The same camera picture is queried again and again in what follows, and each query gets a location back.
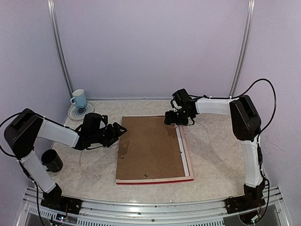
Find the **white foam sheet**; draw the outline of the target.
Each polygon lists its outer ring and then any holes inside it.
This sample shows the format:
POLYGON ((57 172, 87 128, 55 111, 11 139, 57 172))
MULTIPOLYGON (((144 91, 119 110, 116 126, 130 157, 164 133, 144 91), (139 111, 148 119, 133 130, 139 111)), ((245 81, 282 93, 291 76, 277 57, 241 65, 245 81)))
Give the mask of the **white foam sheet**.
POLYGON ((179 148, 181 152, 181 158, 183 163, 184 174, 186 177, 191 177, 191 162, 189 157, 189 152, 185 140, 185 135, 182 126, 175 126, 175 130, 178 137, 179 148))

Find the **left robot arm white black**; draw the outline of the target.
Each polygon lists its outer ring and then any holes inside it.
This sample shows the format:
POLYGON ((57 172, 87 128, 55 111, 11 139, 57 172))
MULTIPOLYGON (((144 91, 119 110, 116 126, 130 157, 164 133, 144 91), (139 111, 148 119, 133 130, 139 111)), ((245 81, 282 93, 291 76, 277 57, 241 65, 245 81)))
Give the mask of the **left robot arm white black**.
POLYGON ((91 145, 110 147, 127 132, 118 123, 109 124, 106 115, 88 113, 83 123, 71 129, 50 120, 29 108, 9 117, 11 123, 4 130, 4 138, 24 173, 43 191, 41 205, 54 210, 71 212, 79 210, 81 200, 62 195, 60 186, 53 181, 35 153, 39 138, 63 144, 78 151, 88 150, 91 145))

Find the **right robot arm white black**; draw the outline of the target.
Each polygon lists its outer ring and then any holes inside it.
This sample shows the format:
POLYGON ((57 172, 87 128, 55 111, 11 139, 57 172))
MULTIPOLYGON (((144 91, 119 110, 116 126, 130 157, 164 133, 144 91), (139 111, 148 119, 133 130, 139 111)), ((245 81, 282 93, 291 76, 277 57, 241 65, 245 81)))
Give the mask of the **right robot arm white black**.
POLYGON ((265 205, 263 190, 266 177, 263 173, 263 156, 260 147, 261 119, 248 95, 217 98, 192 96, 186 89, 172 95, 172 110, 165 113, 166 125, 189 126, 198 114, 217 114, 231 118, 232 131, 240 141, 245 160, 246 179, 244 195, 225 200, 228 213, 234 213, 265 205))

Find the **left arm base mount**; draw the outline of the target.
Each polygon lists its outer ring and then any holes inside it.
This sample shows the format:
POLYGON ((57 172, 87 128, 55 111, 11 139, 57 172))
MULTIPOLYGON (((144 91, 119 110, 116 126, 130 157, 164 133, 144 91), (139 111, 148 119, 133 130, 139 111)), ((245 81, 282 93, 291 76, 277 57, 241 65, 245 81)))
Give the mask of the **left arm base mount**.
POLYGON ((44 197, 41 201, 41 205, 53 210, 78 215, 82 200, 65 196, 59 196, 58 198, 44 197))

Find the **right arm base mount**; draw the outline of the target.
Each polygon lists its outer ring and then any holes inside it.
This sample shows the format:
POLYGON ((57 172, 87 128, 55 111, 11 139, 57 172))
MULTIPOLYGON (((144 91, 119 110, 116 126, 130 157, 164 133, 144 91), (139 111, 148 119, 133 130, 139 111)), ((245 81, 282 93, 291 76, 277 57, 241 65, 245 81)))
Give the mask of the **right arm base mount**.
POLYGON ((263 197, 254 201, 247 200, 244 195, 237 197, 230 196, 229 198, 225 199, 224 202, 228 214, 251 210, 266 204, 263 197))

